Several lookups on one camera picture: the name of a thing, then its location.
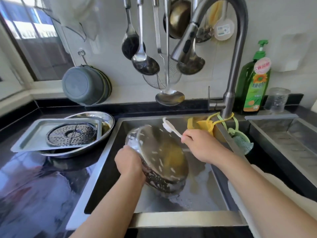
white tile wall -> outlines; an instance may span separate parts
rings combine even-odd
[[[136,0],[132,1],[132,22],[138,30]],[[149,56],[156,57],[156,43],[151,0],[144,0],[144,43]],[[292,93],[304,93],[302,105],[311,107],[317,98],[317,0],[246,0],[249,13],[249,25],[241,66],[250,62],[258,49],[260,39],[268,39],[267,56],[273,53],[274,40],[288,29],[299,28],[305,24],[315,39],[310,43],[309,51],[304,57],[300,68],[291,72],[272,72],[269,87],[289,88]],[[164,9],[160,0],[160,19]],[[98,0],[99,21],[101,24],[100,53],[94,54],[89,42],[69,30],[65,30],[74,62],[83,63],[77,56],[79,48],[84,48],[89,64],[104,71],[113,84],[113,94],[106,103],[146,102],[154,101],[159,90],[146,84],[141,74],[121,53],[121,42],[126,30],[125,9],[123,0]],[[236,22],[233,8],[229,5],[228,16]],[[166,49],[165,32],[161,22],[161,43]],[[178,40],[171,40],[171,49]],[[206,60],[204,69],[193,76],[182,76],[175,86],[182,91],[186,99],[206,98],[207,87],[211,86],[211,97],[221,97],[226,89],[232,60],[235,35],[224,42],[208,41],[196,47],[199,56]]]

countertop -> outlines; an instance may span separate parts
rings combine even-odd
[[[290,106],[287,110],[317,126],[316,113],[300,106]],[[0,237],[67,238],[71,235],[72,231],[65,230],[66,224],[94,169],[94,164],[105,147],[106,140],[93,152],[70,159],[54,159],[37,152],[10,151],[12,145],[34,120],[68,115],[70,114],[43,115],[40,111],[35,111],[0,133]],[[127,116],[144,114],[121,114],[114,117],[117,120]],[[202,228],[197,232],[203,234],[201,237],[250,235],[247,227],[228,228],[225,231],[223,228]],[[135,232],[129,233],[132,237],[135,236]]]

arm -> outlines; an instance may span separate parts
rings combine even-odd
[[[262,237],[316,237],[315,219],[208,132],[188,129],[182,142],[197,159],[216,165],[227,176]]]
[[[125,145],[114,158],[121,173],[88,219],[71,238],[122,238],[138,203],[145,175],[139,155]]]

dish soap bottle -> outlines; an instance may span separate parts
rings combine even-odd
[[[267,89],[271,73],[271,60],[265,57],[263,46],[268,40],[260,40],[259,51],[253,61],[244,65],[236,89],[235,109],[241,114],[252,114],[259,111]]]

faucet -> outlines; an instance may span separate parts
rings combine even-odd
[[[171,58],[173,60],[187,64],[190,57],[190,50],[192,49],[193,41],[196,37],[196,33],[202,19],[209,7],[216,1],[218,0],[200,0],[182,39],[178,42],[172,52]],[[208,89],[208,109],[221,110],[220,115],[224,119],[229,118],[232,113],[233,103],[235,101],[236,81],[238,79],[242,51],[248,30],[248,10],[245,0],[227,1],[232,4],[237,16],[236,43],[233,51],[228,85],[221,100],[210,100],[210,90]]]

